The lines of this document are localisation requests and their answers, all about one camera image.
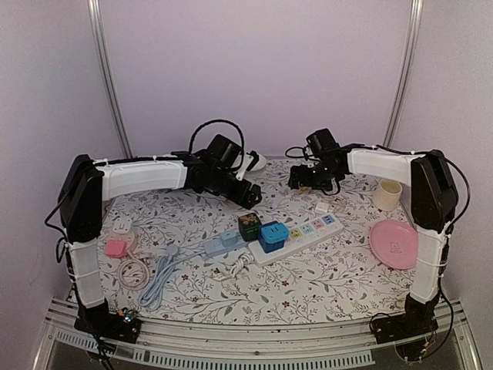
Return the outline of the white long power strip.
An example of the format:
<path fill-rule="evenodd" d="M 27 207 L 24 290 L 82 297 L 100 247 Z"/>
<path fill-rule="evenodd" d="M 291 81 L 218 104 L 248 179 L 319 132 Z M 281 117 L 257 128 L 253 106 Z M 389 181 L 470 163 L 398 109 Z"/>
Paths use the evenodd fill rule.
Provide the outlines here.
<path fill-rule="evenodd" d="M 328 241 L 343 229 L 343 224 L 334 215 L 326 214 L 288 228 L 290 236 L 285 242 L 284 247 L 278 251 L 269 254 L 264 253 L 258 238 L 248 244 L 248 250 L 253 255 L 257 266 L 265 267 L 268 264 L 301 252 L 306 248 Z"/>

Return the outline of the light blue cube adapter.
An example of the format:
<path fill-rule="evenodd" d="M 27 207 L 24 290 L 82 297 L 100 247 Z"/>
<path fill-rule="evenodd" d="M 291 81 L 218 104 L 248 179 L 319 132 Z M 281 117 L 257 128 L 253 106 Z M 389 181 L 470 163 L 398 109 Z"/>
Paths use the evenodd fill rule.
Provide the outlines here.
<path fill-rule="evenodd" d="M 282 249 L 289 236 L 288 228 L 278 221 L 263 224 L 258 230 L 258 241 L 266 254 Z"/>

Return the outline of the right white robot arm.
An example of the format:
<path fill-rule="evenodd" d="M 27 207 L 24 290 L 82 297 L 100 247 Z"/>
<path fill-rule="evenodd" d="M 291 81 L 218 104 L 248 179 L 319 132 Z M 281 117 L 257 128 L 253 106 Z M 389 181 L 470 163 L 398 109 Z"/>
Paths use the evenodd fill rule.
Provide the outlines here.
<path fill-rule="evenodd" d="M 451 174 L 458 166 L 440 150 L 404 152 L 361 143 L 341 146 L 329 129 L 307 137 L 302 157 L 313 164 L 291 167 L 291 189 L 338 191 L 340 182 L 350 174 L 393 180 L 410 188 L 418 259 L 409 296 L 420 304 L 435 299 L 448 262 L 450 236 L 463 216 L 456 211 L 459 196 Z"/>

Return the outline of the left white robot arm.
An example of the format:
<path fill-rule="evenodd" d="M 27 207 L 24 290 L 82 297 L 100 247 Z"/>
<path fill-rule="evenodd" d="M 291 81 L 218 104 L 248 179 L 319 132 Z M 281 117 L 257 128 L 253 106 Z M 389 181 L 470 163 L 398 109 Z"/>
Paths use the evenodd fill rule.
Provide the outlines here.
<path fill-rule="evenodd" d="M 97 240 L 106 201 L 151 190 L 193 190 L 225 197 L 250 210 L 261 197 L 259 186 L 246 180 L 250 171 L 266 165 L 263 155 L 244 149 L 220 134 L 205 149 L 173 151 L 163 156 L 125 160 L 94 160 L 77 156 L 59 193 L 56 229 L 68 248 L 71 279 L 79 303 L 87 308 L 86 324 L 99 335 L 114 328 L 114 317 L 101 306 L 105 297 L 99 280 Z"/>

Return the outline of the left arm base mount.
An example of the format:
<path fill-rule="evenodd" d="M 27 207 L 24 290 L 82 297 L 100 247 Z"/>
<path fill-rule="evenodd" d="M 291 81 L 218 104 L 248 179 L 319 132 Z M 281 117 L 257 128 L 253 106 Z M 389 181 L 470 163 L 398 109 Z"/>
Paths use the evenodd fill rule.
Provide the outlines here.
<path fill-rule="evenodd" d="M 108 338 L 130 344 L 137 343 L 142 321 L 138 312 L 123 308 L 111 312 L 105 301 L 94 308 L 79 307 L 74 328 L 97 338 Z"/>

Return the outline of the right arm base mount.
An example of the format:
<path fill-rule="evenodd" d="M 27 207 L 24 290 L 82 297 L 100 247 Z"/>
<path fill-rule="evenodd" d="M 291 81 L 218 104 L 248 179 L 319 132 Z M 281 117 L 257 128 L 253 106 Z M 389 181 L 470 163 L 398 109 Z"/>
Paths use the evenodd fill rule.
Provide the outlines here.
<path fill-rule="evenodd" d="M 378 344 L 419 337 L 395 347 L 397 355 L 406 362 L 419 362 L 424 359 L 436 337 L 438 323 L 434 316 L 435 305 L 435 301 L 422 304 L 407 296 L 403 314 L 377 313 L 371 318 L 369 329 Z"/>

